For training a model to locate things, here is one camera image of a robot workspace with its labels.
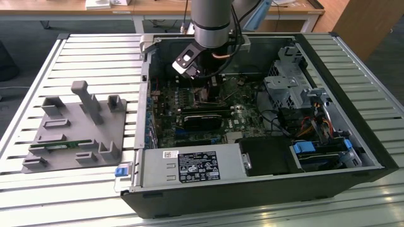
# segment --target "blue latch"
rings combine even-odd
[[[128,176],[128,167],[117,167],[114,169],[114,177]]]
[[[308,142],[308,141],[297,142],[293,145],[293,150],[294,150],[296,154],[298,154],[298,153],[308,153],[308,152],[314,152],[316,151],[313,143]]]
[[[350,141],[344,140],[344,144],[346,145],[348,150],[350,150],[350,148],[353,147]]]

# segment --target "green circuit board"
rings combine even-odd
[[[238,132],[236,135],[241,137],[264,136],[265,128],[253,102],[256,91],[253,86],[252,83],[241,83],[238,77],[226,77],[216,104],[197,102],[194,91],[198,88],[177,88],[172,84],[162,87],[158,97],[154,98],[158,147],[172,148],[198,142],[200,145],[226,144],[229,143],[226,135],[232,132]],[[181,128],[177,109],[200,106],[230,106],[233,113],[222,118],[217,130],[188,132]]]

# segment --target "blue clip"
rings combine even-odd
[[[298,154],[298,153],[308,153],[308,152],[314,152],[316,151],[313,143],[308,142],[308,141],[297,142],[293,145],[293,150],[294,150],[296,154]]]
[[[242,29],[254,31],[258,29],[261,22],[265,19],[269,7],[270,7],[272,0],[262,0],[260,5],[257,6],[257,9],[254,10],[249,20],[246,21]]]
[[[352,146],[352,143],[350,143],[350,140],[344,140],[344,144],[345,144],[348,150],[350,150],[352,147],[353,147],[353,146]]]
[[[117,167],[114,169],[114,177],[128,176],[128,167]]]

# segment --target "motherboard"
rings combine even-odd
[[[234,143],[240,138],[265,135],[256,109],[256,82],[241,75],[222,76],[218,97],[209,90],[166,81],[152,92],[158,148]]]

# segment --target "wire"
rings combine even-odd
[[[276,25],[274,25],[274,32],[276,32],[277,24],[278,24],[278,21],[280,21],[280,10],[278,10],[280,6],[274,1],[272,1],[272,2],[276,4],[276,8],[277,8],[277,21],[276,21]]]
[[[185,3],[185,11],[184,11],[184,20],[182,20],[182,24],[185,24],[186,10],[188,10],[188,0],[186,0],[186,3]]]
[[[246,15],[258,7],[261,0],[257,1],[257,3],[254,4],[254,6],[246,11],[246,13],[240,17],[238,23],[241,22],[241,20],[244,20],[244,18],[246,17]]]
[[[240,35],[240,37],[242,37],[242,34],[241,34],[241,27],[240,27],[240,23],[238,23],[238,19],[237,19],[237,15],[236,15],[236,11],[234,11],[234,7],[232,5],[232,16],[233,16],[233,21],[234,21],[234,25],[237,27],[237,33]],[[218,67],[217,71],[210,73],[209,75],[206,76],[198,76],[198,78],[204,79],[204,78],[210,78],[213,76],[216,76],[218,73],[221,73],[221,71],[229,66],[232,60],[233,60],[233,56],[234,54],[238,52],[241,48],[241,44],[236,47],[233,53],[230,54],[229,58],[226,59],[226,61],[224,62],[224,64]]]
[[[177,21],[178,21],[178,20],[174,21],[174,23],[172,24],[172,26],[169,27],[169,29],[165,29],[165,30],[164,30],[165,33],[168,33],[168,31],[176,26]]]
[[[312,131],[313,126],[309,126],[298,135],[297,137],[302,136],[304,134],[306,134],[309,131]]]
[[[0,87],[0,89],[10,89],[10,88],[30,88],[30,87]]]
[[[332,138],[333,137],[333,124],[325,118],[322,118],[322,122],[325,122],[328,124],[329,136]]]
[[[237,44],[237,36],[240,35],[240,39],[242,39],[242,34],[241,34],[241,27],[240,27],[237,15],[236,15],[236,10],[234,10],[233,6],[232,6],[232,15],[233,15],[234,29],[236,29],[234,43]],[[236,50],[230,54],[217,55],[217,54],[212,53],[213,58],[216,58],[216,59],[228,59],[228,58],[230,58],[238,52],[241,45],[242,45],[242,43],[238,44]]]
[[[300,128],[300,130],[302,130],[304,122],[305,122],[305,120],[306,120],[306,119],[309,119],[309,117],[305,117],[305,118],[302,119],[302,121],[301,121],[301,128]]]
[[[157,25],[152,20],[148,20],[156,27],[161,28],[161,25]],[[174,27],[176,23],[177,23],[178,20],[174,21],[174,23],[172,24],[172,26],[168,28],[168,29],[164,29],[164,32],[168,33],[168,31]]]
[[[260,110],[258,110],[258,113],[260,113],[260,115],[261,115],[261,117],[262,117],[262,119],[266,121],[266,122],[269,122],[276,128],[278,128],[278,130],[282,132],[282,134],[286,136],[286,137],[294,137],[278,124],[276,124],[274,122],[273,122],[273,120],[269,120],[264,115],[262,115],[262,113],[264,112],[268,112],[268,111],[270,111],[272,112],[272,110],[264,110],[264,111],[261,111],[260,112]]]
[[[230,94],[224,98],[222,101],[225,101],[236,92],[237,92],[237,91],[234,91],[233,93],[230,93]]]

